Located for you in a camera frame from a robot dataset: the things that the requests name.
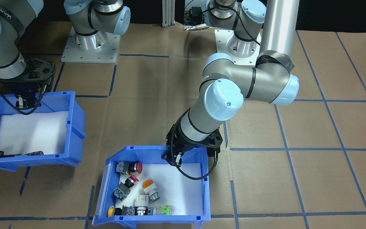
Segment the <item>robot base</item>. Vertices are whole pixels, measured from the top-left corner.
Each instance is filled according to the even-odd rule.
[[[119,40],[121,35],[106,33],[108,43],[96,51],[83,51],[77,45],[76,32],[71,28],[66,47],[61,57],[62,62],[70,63],[101,63],[115,64],[118,56]]]
[[[217,44],[217,52],[223,52],[232,57],[234,59],[234,63],[238,65],[250,65],[255,67],[255,63],[257,61],[257,57],[260,52],[260,46],[256,45],[255,51],[250,57],[240,58],[233,55],[227,46],[227,41],[234,33],[233,30],[224,30],[224,29],[216,29],[215,32],[215,43]],[[257,41],[261,42],[261,34],[258,34]]]

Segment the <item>wire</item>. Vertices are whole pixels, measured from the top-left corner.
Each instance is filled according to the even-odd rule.
[[[245,32],[248,34],[248,36],[251,38],[251,40],[253,41],[253,42],[255,42],[255,43],[257,43],[259,46],[261,45],[255,38],[253,38],[250,34],[249,34],[249,32],[247,31],[247,29],[245,28],[245,26],[244,26],[244,22],[242,21],[242,18],[241,18],[241,16],[240,16],[240,13],[238,13],[238,11],[236,11],[235,9],[233,9],[233,8],[231,8],[231,7],[228,7],[228,6],[220,6],[220,7],[222,7],[222,8],[226,8],[226,9],[231,9],[232,11],[234,11],[236,14],[237,14],[237,16],[238,16],[238,19],[240,19],[240,22],[241,22],[241,25],[242,25],[242,27],[244,28],[244,30],[245,30]]]
[[[217,165],[217,161],[218,161],[218,154],[215,154],[215,156],[214,156],[214,163],[213,163],[213,166],[211,167],[211,169],[209,170],[209,172],[207,173],[207,174],[205,174],[205,175],[203,175],[203,176],[201,176],[201,177],[191,177],[191,176],[189,176],[189,175],[187,175],[186,173],[184,173],[184,171],[182,171],[180,168],[179,168],[179,166],[177,165],[177,163],[176,163],[176,161],[175,160],[173,160],[173,138],[174,138],[174,135],[175,135],[175,133],[176,133],[176,127],[179,125],[179,123],[180,123],[180,121],[182,120],[182,118],[185,116],[185,114],[187,113],[187,112],[189,112],[189,110],[190,110],[190,108],[189,109],[187,109],[180,117],[179,117],[179,119],[177,119],[177,121],[176,121],[176,123],[174,124],[174,126],[173,126],[173,130],[172,130],[172,136],[171,136],[171,139],[170,139],[170,158],[172,159],[172,164],[177,168],[177,170],[179,170],[179,172],[181,173],[181,174],[183,174],[183,176],[185,176],[185,177],[187,177],[187,178],[189,178],[189,179],[191,179],[191,180],[195,180],[195,181],[197,181],[197,180],[202,180],[202,179],[204,179],[204,178],[206,178],[206,177],[208,177],[213,171],[214,171],[214,169],[215,169],[215,167],[216,167],[216,165]]]
[[[187,3],[187,5],[184,7],[184,9],[186,10],[187,6],[189,6],[190,3],[192,3],[194,0],[191,0],[189,3]]]
[[[215,7],[212,7],[212,8],[206,9],[205,11],[203,11],[203,12],[201,12],[201,13],[205,13],[205,12],[210,11],[210,10],[213,10],[213,9],[215,9]]]
[[[41,91],[41,93],[39,93],[39,98],[37,99],[37,101],[35,103],[35,107],[31,111],[25,113],[25,112],[19,110],[16,106],[12,105],[12,103],[10,103],[10,101],[4,96],[4,94],[0,90],[0,96],[6,101],[6,103],[9,104],[10,107],[12,107],[14,110],[16,110],[18,113],[20,113],[22,115],[30,115],[31,113],[33,113],[39,107],[44,94],[45,94],[45,92]]]

